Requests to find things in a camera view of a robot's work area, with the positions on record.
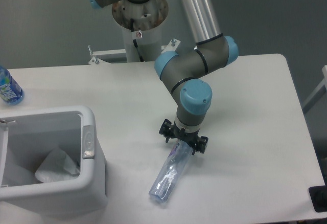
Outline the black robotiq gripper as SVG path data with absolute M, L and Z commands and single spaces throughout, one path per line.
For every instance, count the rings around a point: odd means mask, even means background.
M 186 142 L 192 148 L 192 155 L 196 152 L 205 153 L 208 137 L 198 136 L 200 125 L 178 127 L 176 123 L 165 119 L 159 129 L 159 134 L 165 137 L 165 142 L 170 139 L 179 139 Z

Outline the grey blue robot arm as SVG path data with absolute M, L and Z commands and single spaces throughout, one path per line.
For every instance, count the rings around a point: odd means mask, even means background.
M 175 120 L 165 120 L 159 133 L 204 153 L 208 139 L 198 132 L 211 105 L 212 89 L 201 78 L 233 63 L 239 55 L 235 41 L 221 32 L 211 0 L 181 0 L 196 44 L 185 55 L 161 47 L 159 28 L 169 11 L 166 0 L 89 1 L 94 8 L 112 7 L 113 19 L 123 31 L 127 61 L 153 61 L 176 102 Z

